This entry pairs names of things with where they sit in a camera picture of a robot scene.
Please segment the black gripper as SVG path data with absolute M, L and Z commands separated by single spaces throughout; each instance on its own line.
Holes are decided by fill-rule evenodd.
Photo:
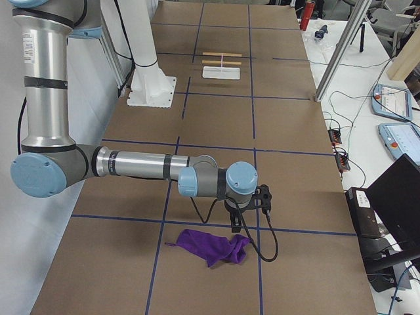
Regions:
M 244 227 L 243 223 L 243 213 L 246 210 L 249 210 L 249 203 L 239 203 L 237 204 L 236 201 L 226 199 L 224 201 L 224 206 L 226 210 L 230 213 L 230 224 L 231 224 L 231 232 L 232 233 L 240 233 L 242 227 Z

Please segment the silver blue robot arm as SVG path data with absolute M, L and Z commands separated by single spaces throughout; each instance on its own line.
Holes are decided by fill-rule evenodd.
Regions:
M 28 136 L 11 163 L 14 184 L 48 198 L 90 177 L 107 175 L 175 181 L 190 198 L 223 201 L 233 232 L 246 229 L 243 213 L 255 208 L 262 188 L 251 164 L 218 167 L 210 156 L 178 156 L 110 150 L 78 144 L 69 134 L 67 43 L 69 37 L 102 34 L 99 1 L 13 1 L 22 28 Z

